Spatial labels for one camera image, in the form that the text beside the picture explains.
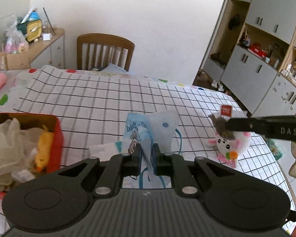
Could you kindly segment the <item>white mesh cloth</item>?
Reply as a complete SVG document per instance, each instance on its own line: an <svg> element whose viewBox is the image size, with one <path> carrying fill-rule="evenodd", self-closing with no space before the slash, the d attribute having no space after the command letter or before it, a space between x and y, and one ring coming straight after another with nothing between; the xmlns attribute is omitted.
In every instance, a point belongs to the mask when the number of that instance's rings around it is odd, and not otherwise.
<svg viewBox="0 0 296 237"><path fill-rule="evenodd" d="M16 118L0 124L0 192L36 177L34 160L42 133L37 127L22 130Z"/></svg>

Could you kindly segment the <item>white teal book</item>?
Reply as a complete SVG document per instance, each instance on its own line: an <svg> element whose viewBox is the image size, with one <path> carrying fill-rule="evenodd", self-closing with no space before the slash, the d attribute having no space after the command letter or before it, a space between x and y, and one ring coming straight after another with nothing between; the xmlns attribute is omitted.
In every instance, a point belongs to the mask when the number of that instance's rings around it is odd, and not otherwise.
<svg viewBox="0 0 296 237"><path fill-rule="evenodd" d="M89 146L89 158L99 158L101 162L106 162L114 155L120 154L122 150L122 141Z"/></svg>

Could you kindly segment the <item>white pink plush toy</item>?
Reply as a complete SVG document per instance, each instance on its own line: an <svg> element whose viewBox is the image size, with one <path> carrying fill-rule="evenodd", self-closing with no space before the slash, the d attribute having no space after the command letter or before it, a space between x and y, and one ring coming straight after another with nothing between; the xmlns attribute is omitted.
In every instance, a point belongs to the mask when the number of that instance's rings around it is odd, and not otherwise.
<svg viewBox="0 0 296 237"><path fill-rule="evenodd" d="M216 116L221 116L227 121L231 118L246 118L245 112L237 111L231 105L220 106L220 111L212 113ZM250 132L233 132L235 140L227 140L218 135L215 129L214 138L208 139L206 145L209 147L217 147L217 159L226 163L232 168L236 168L237 161L240 155L244 154L251 142Z"/></svg>

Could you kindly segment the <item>white grid tablecloth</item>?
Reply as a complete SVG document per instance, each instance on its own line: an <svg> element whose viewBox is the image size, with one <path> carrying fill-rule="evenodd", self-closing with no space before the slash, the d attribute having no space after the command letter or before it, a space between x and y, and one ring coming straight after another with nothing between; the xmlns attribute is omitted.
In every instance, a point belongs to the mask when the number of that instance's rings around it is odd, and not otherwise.
<svg viewBox="0 0 296 237"><path fill-rule="evenodd" d="M254 134L237 168L207 147L209 119L221 105L239 110L223 93L180 87L147 78L67 73L46 65L8 93L0 113L55 115L64 135L61 170L22 186L1 202L10 224L6 236L286 236L294 208L288 186L268 146ZM180 136L171 153L181 155L197 181L199 197L172 188L121 188L95 197L99 168L88 147L122 139L127 115L173 110Z"/></svg>

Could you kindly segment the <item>red storage box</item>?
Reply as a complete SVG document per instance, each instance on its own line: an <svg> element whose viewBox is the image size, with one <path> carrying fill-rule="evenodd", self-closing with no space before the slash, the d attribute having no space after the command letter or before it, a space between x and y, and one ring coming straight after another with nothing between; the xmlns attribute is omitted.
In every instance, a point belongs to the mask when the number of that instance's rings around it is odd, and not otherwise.
<svg viewBox="0 0 296 237"><path fill-rule="evenodd" d="M64 135L54 115L0 113L0 199L60 168Z"/></svg>

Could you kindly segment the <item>wooden chair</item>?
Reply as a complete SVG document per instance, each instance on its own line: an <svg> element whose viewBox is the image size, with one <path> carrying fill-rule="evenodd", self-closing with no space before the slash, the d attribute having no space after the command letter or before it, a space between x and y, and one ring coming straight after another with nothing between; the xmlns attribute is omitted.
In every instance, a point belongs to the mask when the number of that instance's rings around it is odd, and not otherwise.
<svg viewBox="0 0 296 237"><path fill-rule="evenodd" d="M78 70L101 71L114 64L129 71L135 44L121 36L90 33L80 35L76 47Z"/></svg>

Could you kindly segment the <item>small white drawer cabinet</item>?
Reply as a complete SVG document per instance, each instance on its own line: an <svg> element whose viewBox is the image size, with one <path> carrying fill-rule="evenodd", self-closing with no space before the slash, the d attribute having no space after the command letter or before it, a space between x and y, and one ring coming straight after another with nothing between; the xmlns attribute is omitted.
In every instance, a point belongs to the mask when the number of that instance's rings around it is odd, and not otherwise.
<svg viewBox="0 0 296 237"><path fill-rule="evenodd" d="M64 69L65 30L57 28L49 41L39 40L30 44L28 57L31 69L41 69L44 65Z"/></svg>

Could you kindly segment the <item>cardboard box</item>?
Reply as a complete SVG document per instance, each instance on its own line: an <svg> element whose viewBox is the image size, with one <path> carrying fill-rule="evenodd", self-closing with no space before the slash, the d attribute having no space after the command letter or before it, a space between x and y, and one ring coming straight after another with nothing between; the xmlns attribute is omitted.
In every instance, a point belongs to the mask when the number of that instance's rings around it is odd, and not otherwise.
<svg viewBox="0 0 296 237"><path fill-rule="evenodd" d="M26 53L7 54L0 51L0 71L25 70L30 68Z"/></svg>

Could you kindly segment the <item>plastic bag of items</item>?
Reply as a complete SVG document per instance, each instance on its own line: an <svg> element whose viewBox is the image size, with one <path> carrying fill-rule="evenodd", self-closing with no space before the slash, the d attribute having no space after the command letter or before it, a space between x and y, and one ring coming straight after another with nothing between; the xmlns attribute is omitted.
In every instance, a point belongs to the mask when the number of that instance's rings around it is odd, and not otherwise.
<svg viewBox="0 0 296 237"><path fill-rule="evenodd" d="M11 28L6 32L7 42L4 52L7 54L19 54L28 51L29 44L21 31Z"/></svg>

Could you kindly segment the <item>glass jar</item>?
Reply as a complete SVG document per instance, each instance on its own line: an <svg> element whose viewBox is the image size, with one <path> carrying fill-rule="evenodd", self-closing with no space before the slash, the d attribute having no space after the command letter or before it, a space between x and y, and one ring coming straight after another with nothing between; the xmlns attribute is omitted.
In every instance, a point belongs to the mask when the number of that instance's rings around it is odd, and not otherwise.
<svg viewBox="0 0 296 237"><path fill-rule="evenodd" d="M17 17L14 14L0 18L0 50L6 41L6 31L17 21Z"/></svg>

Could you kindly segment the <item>grey wooden wall cabinet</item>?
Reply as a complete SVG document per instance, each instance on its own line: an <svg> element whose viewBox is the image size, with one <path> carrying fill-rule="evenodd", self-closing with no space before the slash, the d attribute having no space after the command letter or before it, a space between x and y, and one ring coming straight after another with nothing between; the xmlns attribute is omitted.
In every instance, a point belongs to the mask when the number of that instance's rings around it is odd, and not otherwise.
<svg viewBox="0 0 296 237"><path fill-rule="evenodd" d="M296 0L225 0L201 68L254 117L296 115Z"/></svg>

